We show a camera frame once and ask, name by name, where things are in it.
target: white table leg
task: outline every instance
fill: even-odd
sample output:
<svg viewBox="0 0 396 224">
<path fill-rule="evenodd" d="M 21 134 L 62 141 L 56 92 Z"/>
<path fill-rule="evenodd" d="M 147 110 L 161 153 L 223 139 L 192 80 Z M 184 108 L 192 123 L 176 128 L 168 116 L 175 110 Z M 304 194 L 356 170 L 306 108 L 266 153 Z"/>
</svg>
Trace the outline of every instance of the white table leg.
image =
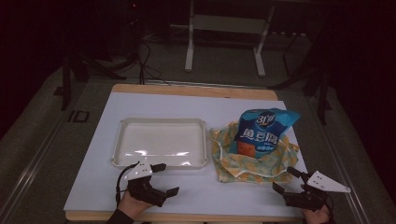
<svg viewBox="0 0 396 224">
<path fill-rule="evenodd" d="M 194 56 L 194 1 L 190 0 L 190 25 L 189 25 L 189 46 L 187 48 L 186 65 L 184 70 L 186 72 L 192 71 L 192 60 Z"/>
<path fill-rule="evenodd" d="M 253 48 L 254 59 L 256 61 L 257 72 L 259 77 L 265 76 L 264 65 L 262 63 L 262 46 L 264 45 L 265 37 L 267 37 L 268 29 L 270 27 L 271 19 L 274 15 L 274 11 L 275 11 L 275 6 L 272 6 L 268 13 L 267 21 L 262 27 L 262 37 L 260 39 L 260 43 L 257 47 Z"/>
</svg>

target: yellow floral cloth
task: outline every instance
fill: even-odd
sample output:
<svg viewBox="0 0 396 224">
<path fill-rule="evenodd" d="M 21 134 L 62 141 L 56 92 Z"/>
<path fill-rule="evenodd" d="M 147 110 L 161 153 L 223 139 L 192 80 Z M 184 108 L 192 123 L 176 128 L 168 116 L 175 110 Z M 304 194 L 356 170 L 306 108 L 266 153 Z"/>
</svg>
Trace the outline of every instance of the yellow floral cloth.
<svg viewBox="0 0 396 224">
<path fill-rule="evenodd" d="M 288 166 L 294 167 L 297 163 L 299 147 L 290 143 L 286 135 L 277 143 L 275 151 L 255 159 L 229 153 L 237 132 L 237 121 L 229 123 L 220 130 L 210 130 L 209 137 L 213 142 L 212 157 L 220 182 L 264 183 L 287 182 L 291 179 L 286 169 Z"/>
</svg>

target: chip bag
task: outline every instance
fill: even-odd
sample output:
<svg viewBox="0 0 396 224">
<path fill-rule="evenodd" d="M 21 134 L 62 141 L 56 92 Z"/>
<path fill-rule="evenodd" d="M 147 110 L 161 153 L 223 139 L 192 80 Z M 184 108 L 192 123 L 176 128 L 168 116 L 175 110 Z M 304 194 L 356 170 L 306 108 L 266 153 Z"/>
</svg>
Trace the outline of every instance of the chip bag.
<svg viewBox="0 0 396 224">
<path fill-rule="evenodd" d="M 273 152 L 283 133 L 300 117 L 290 110 L 250 109 L 239 119 L 230 153 L 261 158 Z"/>
</svg>

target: table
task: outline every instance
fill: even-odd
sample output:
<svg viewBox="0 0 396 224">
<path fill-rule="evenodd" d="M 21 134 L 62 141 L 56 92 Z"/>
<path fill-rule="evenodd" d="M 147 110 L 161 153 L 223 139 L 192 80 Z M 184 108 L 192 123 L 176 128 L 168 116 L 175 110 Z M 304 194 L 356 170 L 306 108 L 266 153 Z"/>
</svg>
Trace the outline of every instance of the table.
<svg viewBox="0 0 396 224">
<path fill-rule="evenodd" d="M 199 116 L 205 121 L 206 128 L 210 129 L 222 127 L 229 121 L 239 119 L 246 109 L 267 106 L 286 108 L 283 102 L 277 101 L 275 93 L 268 90 L 115 85 L 64 206 L 66 217 L 69 220 L 107 220 L 115 209 L 115 184 L 120 169 L 114 167 L 110 159 L 114 152 L 121 119 L 134 116 L 151 118 Z M 297 144 L 292 128 L 286 135 L 292 143 Z M 206 142 L 210 150 L 211 143 Z M 168 199 L 162 208 L 150 208 L 137 220 L 293 221 L 300 219 L 300 209 L 285 206 L 283 198 L 272 190 L 271 184 L 220 183 L 216 177 L 213 161 L 210 156 L 208 158 L 209 163 L 202 169 L 166 170 L 155 174 L 151 180 L 154 188 L 180 187 L 179 194 Z M 306 172 L 301 152 L 296 167 Z M 284 187 L 290 191 L 301 191 L 302 183 L 301 179 L 293 178 Z M 249 207 L 238 206 L 240 203 L 249 204 Z"/>
<path fill-rule="evenodd" d="M 265 38 L 268 35 L 271 21 L 274 17 L 276 4 L 289 4 L 291 7 L 299 5 L 335 7 L 345 5 L 348 1 L 267 0 L 265 2 L 268 2 L 268 8 L 266 9 L 266 17 L 264 20 L 262 20 L 195 14 L 194 0 L 190 0 L 189 45 L 187 47 L 185 71 L 192 71 L 194 53 L 194 30 L 237 32 L 244 34 L 254 34 L 260 37 L 259 43 L 253 48 L 253 55 L 257 67 L 258 76 L 265 77 L 265 70 L 262 61 L 262 48 L 265 42 Z"/>
<path fill-rule="evenodd" d="M 187 48 L 185 71 L 192 71 L 192 61 L 194 53 L 193 32 L 195 29 L 222 32 L 238 32 L 260 35 L 260 42 L 257 47 L 253 49 L 253 53 L 258 75 L 259 77 L 264 77 L 265 71 L 264 65 L 262 63 L 261 53 L 265 37 L 267 37 L 268 34 L 268 28 L 271 19 L 274 15 L 274 11 L 275 7 L 270 6 L 266 20 L 200 15 L 194 14 L 194 0 L 190 0 L 189 45 Z"/>
</svg>

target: robotic hand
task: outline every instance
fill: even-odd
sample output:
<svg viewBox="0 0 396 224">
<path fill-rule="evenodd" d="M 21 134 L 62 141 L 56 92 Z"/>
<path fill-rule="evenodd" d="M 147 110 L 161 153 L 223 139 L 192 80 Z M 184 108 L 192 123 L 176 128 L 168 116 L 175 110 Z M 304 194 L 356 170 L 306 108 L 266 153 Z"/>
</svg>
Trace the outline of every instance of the robotic hand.
<svg viewBox="0 0 396 224">
<path fill-rule="evenodd" d="M 287 171 L 296 177 L 300 177 L 304 181 L 304 191 L 301 193 L 285 192 L 285 189 L 274 182 L 273 189 L 283 196 L 286 206 L 316 211 L 324 204 L 327 205 L 326 202 L 329 195 L 326 191 L 350 192 L 350 188 L 339 184 L 318 171 L 314 172 L 312 175 L 302 173 L 293 167 L 288 167 Z"/>
<path fill-rule="evenodd" d="M 163 171 L 165 168 L 166 164 L 164 163 L 150 165 L 147 160 L 126 167 L 120 174 L 117 183 L 117 204 L 120 203 L 120 179 L 127 170 L 132 169 L 129 174 L 124 177 L 124 179 L 128 180 L 127 188 L 131 196 L 137 200 L 162 207 L 167 198 L 178 194 L 179 189 L 173 188 L 166 192 L 162 192 L 150 185 L 149 181 L 151 179 L 151 174 Z"/>
</svg>

